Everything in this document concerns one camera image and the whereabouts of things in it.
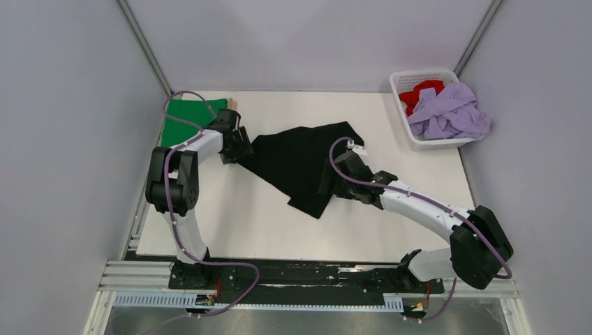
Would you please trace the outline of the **black t shirt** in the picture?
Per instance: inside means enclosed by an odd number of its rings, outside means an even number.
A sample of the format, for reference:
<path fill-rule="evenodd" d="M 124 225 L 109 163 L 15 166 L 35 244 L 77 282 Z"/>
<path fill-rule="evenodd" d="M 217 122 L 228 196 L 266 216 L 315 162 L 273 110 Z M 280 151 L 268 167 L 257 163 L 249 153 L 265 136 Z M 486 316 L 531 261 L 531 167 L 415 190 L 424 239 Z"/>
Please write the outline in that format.
<path fill-rule="evenodd" d="M 319 192 L 330 147 L 341 137 L 364 146 L 363 138 L 342 121 L 324 126 L 299 126 L 280 133 L 259 135 L 253 153 L 237 162 L 290 199 L 288 205 L 319 219 L 332 197 Z"/>

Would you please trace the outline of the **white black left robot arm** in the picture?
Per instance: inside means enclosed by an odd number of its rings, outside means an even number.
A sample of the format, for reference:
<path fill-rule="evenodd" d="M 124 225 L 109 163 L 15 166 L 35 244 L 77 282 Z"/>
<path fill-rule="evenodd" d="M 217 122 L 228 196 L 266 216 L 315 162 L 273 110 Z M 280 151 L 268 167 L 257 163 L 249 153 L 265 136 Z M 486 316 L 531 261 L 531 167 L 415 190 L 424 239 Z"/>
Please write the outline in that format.
<path fill-rule="evenodd" d="M 197 135 L 173 147 L 156 147 L 151 153 L 145 197 L 163 215 L 175 241 L 170 288 L 202 289 L 214 279 L 214 264 L 195 214 L 199 166 L 215 155 L 223 164 L 235 164 L 252 154 L 241 118 L 235 110 L 219 110 Z"/>

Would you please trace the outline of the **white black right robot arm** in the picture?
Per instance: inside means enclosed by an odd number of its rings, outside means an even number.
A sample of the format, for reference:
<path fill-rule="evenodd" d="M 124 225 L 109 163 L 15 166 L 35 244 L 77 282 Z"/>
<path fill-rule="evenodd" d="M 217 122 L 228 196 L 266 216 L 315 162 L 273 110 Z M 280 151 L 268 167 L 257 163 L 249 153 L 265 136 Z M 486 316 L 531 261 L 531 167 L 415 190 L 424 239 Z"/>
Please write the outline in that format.
<path fill-rule="evenodd" d="M 505 278 L 511 276 L 508 261 L 514 249 L 488 207 L 445 204 L 414 190 L 394 174 L 372 172 L 351 150 L 325 160 L 319 191 L 402 215 L 446 242 L 444 248 L 415 249 L 403 256 L 398 275 L 407 291 L 444 278 L 459 278 L 484 290 L 493 279 L 502 277 L 501 270 L 506 272 Z"/>

